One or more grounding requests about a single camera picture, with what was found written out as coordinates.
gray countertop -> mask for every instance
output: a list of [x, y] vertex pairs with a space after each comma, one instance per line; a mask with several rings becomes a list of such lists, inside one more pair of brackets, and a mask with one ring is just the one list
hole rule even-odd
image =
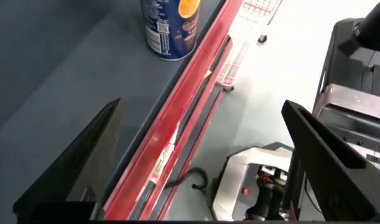
[[[202, 1], [198, 42], [223, 2]], [[154, 56], [143, 27], [139, 0], [0, 0], [0, 223], [15, 221], [15, 200], [122, 98], [114, 185], [190, 60]]]

white floor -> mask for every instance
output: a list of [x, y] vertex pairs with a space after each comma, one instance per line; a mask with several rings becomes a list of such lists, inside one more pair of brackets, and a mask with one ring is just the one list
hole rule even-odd
[[[284, 101], [312, 109], [333, 25], [366, 16], [377, 2], [284, 0], [268, 41], [249, 50], [236, 88], [223, 97], [192, 166], [217, 177], [225, 157], [246, 146], [275, 141], [292, 146], [280, 114]], [[165, 219], [211, 220], [204, 196], [191, 189], [197, 181], [201, 180], [190, 177], [179, 187]], [[317, 211], [303, 215], [304, 220], [321, 218]]]

red rail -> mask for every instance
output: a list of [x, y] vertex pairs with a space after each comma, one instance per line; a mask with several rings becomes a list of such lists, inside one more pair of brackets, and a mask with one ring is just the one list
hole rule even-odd
[[[203, 125], [203, 127], [202, 127], [202, 129], [201, 129], [201, 132], [200, 132], [200, 134], [199, 134], [199, 136], [198, 136], [198, 139], [197, 139], [197, 141], [195, 141], [195, 144], [194, 144], [194, 146], [193, 146], [193, 149], [191, 150], [190, 155], [188, 155], [188, 158], [187, 158], [187, 160], [185, 161], [185, 164], [184, 164], [184, 166], [183, 166], [183, 169], [182, 169], [182, 171], [181, 171], [181, 173], [180, 173], [180, 177], [182, 177], [182, 176], [185, 175], [185, 173], [186, 173], [188, 167], [190, 166], [191, 160], [192, 160], [192, 158], [194, 157], [194, 154], [195, 154], [195, 152], [197, 151], [198, 146], [199, 146], [200, 143], [201, 143], [202, 136], [204, 135], [204, 133], [205, 133], [205, 131], [206, 131], [206, 129], [207, 129], [209, 123], [210, 123], [210, 120], [212, 119], [213, 114], [215, 113], [215, 111], [216, 111], [216, 109], [217, 109], [217, 107], [218, 107], [218, 105], [219, 105], [219, 102], [220, 102], [220, 100], [221, 100], [222, 95], [223, 95], [222, 92], [220, 92], [219, 95], [217, 96], [216, 102], [215, 102], [215, 104], [213, 105], [213, 107], [212, 107], [212, 109], [211, 109], [211, 111], [210, 111], [210, 114], [208, 115], [208, 117], [207, 117], [207, 119], [206, 119], [206, 121], [205, 121], [205, 124]], [[159, 220], [159, 221], [164, 220], [164, 218], [165, 218], [165, 216], [166, 216], [166, 213], [169, 211], [170, 205], [172, 204], [173, 198], [175, 197], [175, 194], [176, 194], [176, 192], [177, 192], [177, 189], [178, 189], [178, 186], [176, 186], [176, 187], [174, 187], [174, 188], [172, 189], [172, 191], [171, 191], [169, 197], [168, 197], [167, 200], [166, 200], [165, 206], [164, 206], [164, 208], [162, 209], [162, 211], [161, 211], [161, 213], [160, 213], [160, 215], [159, 215], [159, 217], [158, 217], [158, 220]]]
[[239, 0], [227, 0], [217, 15], [104, 206], [107, 220], [129, 219], [163, 148], [199, 89], [241, 4]]
[[205, 87], [205, 90], [204, 90], [202, 96], [200, 97], [200, 100], [199, 100], [197, 106], [195, 107], [195, 109], [191, 115], [191, 118], [188, 120], [188, 123], [187, 123], [187, 125], [183, 131], [183, 134], [181, 135], [180, 139], [178, 140], [178, 143], [177, 143], [172, 155], [170, 156], [168, 162], [166, 163], [165, 168], [164, 168], [165, 172], [162, 173], [161, 177], [159, 178], [158, 184], [155, 186], [154, 191], [151, 193], [151, 195], [150, 195], [150, 197], [146, 203], [146, 206], [144, 207], [144, 209], [141, 213], [141, 216], [139, 218], [140, 220], [148, 220], [148, 218], [150, 217], [150, 215], [151, 215], [151, 213], [152, 213], [152, 211], [153, 211], [153, 209], [154, 209], [154, 207], [158, 201], [160, 193], [164, 189], [165, 184], [168, 181], [169, 176], [172, 173], [173, 168], [175, 167], [176, 162], [177, 162], [178, 158], [180, 157], [180, 155], [183, 151], [185, 143], [187, 142], [188, 138], [190, 137], [191, 132], [192, 132], [195, 124], [197, 123], [199, 116], [202, 113], [202, 110], [203, 110], [203, 107], [205, 106], [205, 103], [208, 101], [208, 98], [210, 96], [210, 92], [212, 91], [213, 87], [215, 87], [216, 80], [219, 77], [220, 71], [223, 68], [223, 65], [225, 64], [226, 58], [227, 58], [229, 51], [231, 50], [232, 47], [233, 47], [233, 42], [230, 40], [228, 42], [228, 45], [226, 46], [225, 51], [223, 52], [223, 54], [221, 56], [221, 60], [219, 61], [218, 65], [216, 66], [215, 71], [212, 73], [210, 80], [209, 80], [209, 83]]

blue can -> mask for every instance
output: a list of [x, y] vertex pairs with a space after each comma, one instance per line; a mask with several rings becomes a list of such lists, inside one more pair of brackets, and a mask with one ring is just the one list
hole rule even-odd
[[180, 60], [194, 50], [200, 1], [141, 1], [151, 52], [164, 60]]

shopping basket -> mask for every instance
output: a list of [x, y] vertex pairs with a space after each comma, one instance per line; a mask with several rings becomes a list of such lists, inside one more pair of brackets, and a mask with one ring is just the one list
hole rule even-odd
[[259, 43], [267, 41], [267, 28], [281, 3], [282, 0], [245, 0], [243, 2], [229, 30], [233, 49], [217, 80], [217, 84], [225, 91], [234, 90], [236, 74], [254, 40], [258, 38]]

